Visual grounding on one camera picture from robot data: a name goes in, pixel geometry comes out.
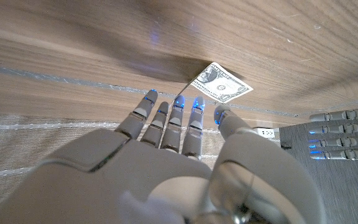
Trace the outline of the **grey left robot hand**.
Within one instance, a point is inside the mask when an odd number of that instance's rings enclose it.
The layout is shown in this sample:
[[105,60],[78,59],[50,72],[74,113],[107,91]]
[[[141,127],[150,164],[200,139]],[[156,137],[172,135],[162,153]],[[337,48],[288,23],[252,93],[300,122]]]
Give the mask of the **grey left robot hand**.
[[339,125],[316,126],[310,134],[342,134],[342,137],[315,139],[309,144],[310,157],[315,160],[358,161],[358,108],[330,113],[312,114],[310,120],[342,121]]

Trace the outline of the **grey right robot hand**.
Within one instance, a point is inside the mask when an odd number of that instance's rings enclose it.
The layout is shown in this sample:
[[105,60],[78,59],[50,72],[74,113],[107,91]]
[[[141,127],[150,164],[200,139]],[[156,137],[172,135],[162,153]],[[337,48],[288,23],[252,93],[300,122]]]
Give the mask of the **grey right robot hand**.
[[306,169],[225,105],[214,112],[224,139],[201,161],[204,100],[181,132],[184,99],[150,90],[113,131],[97,129],[34,167],[0,207],[0,223],[325,223]]

